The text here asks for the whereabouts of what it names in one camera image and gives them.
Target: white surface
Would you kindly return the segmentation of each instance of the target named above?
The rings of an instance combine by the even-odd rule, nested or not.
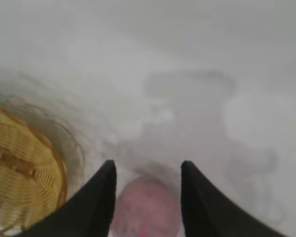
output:
[[[0,0],[5,79],[82,133],[87,178],[99,134],[120,180],[191,159],[296,237],[296,0]]]

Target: wicker basket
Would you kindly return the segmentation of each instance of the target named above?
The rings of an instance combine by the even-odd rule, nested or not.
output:
[[[0,109],[0,236],[29,228],[66,194],[66,167],[50,141]]]

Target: woven basket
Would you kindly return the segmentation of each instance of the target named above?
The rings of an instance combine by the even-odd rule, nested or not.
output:
[[[0,109],[0,236],[28,229],[66,194],[66,167],[50,141]]]

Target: pink object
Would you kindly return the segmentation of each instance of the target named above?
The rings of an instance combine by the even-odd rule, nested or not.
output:
[[[176,237],[180,204],[156,181],[135,180],[118,197],[111,229],[114,237]]]

